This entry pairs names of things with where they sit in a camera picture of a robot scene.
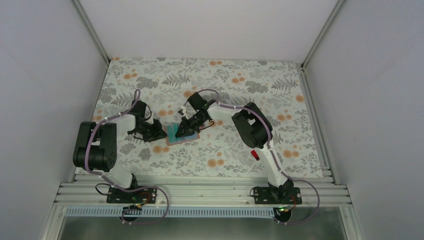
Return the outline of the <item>teal card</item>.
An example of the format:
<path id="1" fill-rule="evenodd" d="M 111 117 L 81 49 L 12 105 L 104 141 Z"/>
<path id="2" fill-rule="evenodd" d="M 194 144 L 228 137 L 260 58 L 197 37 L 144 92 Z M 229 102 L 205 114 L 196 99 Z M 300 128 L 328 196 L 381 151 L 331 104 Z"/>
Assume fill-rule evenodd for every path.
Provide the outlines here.
<path id="1" fill-rule="evenodd" d="M 176 137 L 177 131 L 179 129 L 178 123 L 170 123 L 165 127 L 165 129 L 170 142 L 178 142 L 184 140 L 184 137 Z"/>

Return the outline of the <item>red card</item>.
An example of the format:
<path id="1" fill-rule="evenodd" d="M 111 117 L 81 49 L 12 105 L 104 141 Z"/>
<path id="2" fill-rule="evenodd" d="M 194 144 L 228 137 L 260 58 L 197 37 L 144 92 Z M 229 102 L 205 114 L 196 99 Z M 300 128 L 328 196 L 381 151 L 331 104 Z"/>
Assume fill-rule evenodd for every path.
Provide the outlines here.
<path id="1" fill-rule="evenodd" d="M 255 150 L 252 150 L 250 153 L 251 153 L 251 155 L 254 157 L 254 159 L 256 161 L 259 161 L 260 160 L 260 157 L 259 157 L 258 153 Z"/>

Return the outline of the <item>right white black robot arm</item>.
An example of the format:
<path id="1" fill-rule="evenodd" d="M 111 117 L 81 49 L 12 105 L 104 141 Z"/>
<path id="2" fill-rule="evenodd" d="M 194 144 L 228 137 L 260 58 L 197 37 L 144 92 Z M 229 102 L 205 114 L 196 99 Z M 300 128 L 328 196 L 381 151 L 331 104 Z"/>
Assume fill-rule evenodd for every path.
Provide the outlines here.
<path id="1" fill-rule="evenodd" d="M 207 101 L 196 92 L 187 99 L 187 103 L 195 110 L 195 114 L 187 117 L 187 108 L 183 105 L 179 111 L 182 118 L 175 137 L 200 133 L 205 129 L 206 122 L 230 118 L 243 143 L 252 149 L 253 157 L 263 164 L 272 200 L 282 204 L 289 199 L 290 190 L 283 185 L 285 180 L 281 179 L 272 154 L 272 127 L 253 102 L 244 106 L 228 105 L 215 99 Z"/>

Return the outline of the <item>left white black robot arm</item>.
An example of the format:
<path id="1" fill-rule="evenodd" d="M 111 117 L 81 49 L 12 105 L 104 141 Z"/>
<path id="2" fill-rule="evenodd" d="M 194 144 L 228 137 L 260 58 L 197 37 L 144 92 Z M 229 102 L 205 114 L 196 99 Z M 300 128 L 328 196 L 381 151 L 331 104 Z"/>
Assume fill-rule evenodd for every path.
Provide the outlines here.
<path id="1" fill-rule="evenodd" d="M 139 197 L 140 190 L 135 175 L 117 163 L 118 138 L 128 134 L 150 143 L 167 137 L 160 121 L 146 116 L 148 109 L 145 102 L 133 100 L 129 110 L 104 122 L 83 121 L 75 142 L 73 164 L 119 189 L 119 196 L 128 203 Z"/>

